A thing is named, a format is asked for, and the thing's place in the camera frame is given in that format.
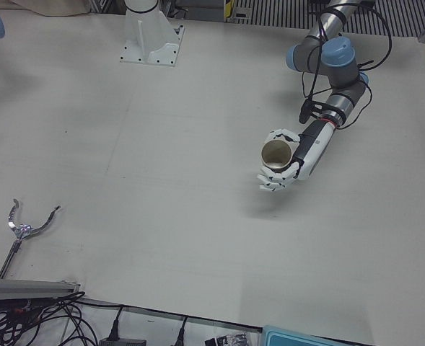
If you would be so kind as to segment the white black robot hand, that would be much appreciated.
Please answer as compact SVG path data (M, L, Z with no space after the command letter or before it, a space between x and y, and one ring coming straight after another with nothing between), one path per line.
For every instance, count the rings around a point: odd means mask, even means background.
M308 179L334 132L334 124L324 119L314 120L300 134L285 128L272 130L261 150L262 156L269 153L271 159L261 159L262 167L257 175L259 188L275 192L297 180Z

